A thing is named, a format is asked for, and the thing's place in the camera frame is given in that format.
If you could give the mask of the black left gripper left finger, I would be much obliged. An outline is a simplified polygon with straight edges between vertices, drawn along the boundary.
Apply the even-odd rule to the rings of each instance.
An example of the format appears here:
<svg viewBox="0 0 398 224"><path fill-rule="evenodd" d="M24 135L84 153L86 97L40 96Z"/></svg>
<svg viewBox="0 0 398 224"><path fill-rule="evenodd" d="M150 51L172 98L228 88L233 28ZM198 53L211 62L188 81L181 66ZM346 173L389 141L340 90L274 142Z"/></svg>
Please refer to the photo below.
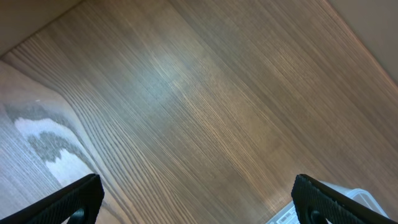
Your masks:
<svg viewBox="0 0 398 224"><path fill-rule="evenodd" d="M1 224L95 223L104 199L100 175L76 182L1 220Z"/></svg>

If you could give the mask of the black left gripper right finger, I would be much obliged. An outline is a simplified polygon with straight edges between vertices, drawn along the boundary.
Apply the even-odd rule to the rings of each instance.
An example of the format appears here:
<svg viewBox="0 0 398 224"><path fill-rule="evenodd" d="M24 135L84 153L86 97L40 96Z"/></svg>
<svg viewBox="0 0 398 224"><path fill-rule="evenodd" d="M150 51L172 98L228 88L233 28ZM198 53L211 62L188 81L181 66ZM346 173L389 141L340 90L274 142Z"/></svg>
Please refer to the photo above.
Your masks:
<svg viewBox="0 0 398 224"><path fill-rule="evenodd" d="M296 176L291 196L301 224L397 224L307 174Z"/></svg>

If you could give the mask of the clear plastic container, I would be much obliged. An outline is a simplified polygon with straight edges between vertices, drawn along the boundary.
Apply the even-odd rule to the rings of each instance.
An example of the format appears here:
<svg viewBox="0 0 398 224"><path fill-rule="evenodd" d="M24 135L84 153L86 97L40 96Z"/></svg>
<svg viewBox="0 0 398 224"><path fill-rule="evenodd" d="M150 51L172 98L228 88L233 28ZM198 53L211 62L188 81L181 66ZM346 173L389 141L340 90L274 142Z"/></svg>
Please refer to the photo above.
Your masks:
<svg viewBox="0 0 398 224"><path fill-rule="evenodd" d="M387 214L377 203L374 197L364 189L348 189L339 185L334 185L328 182L322 181L323 184L332 188L333 190L343 194L344 196L354 200L355 202L365 206L366 208L386 217ZM288 203L282 210L280 210L276 215L274 215L266 224L299 224L295 206L293 201Z"/></svg>

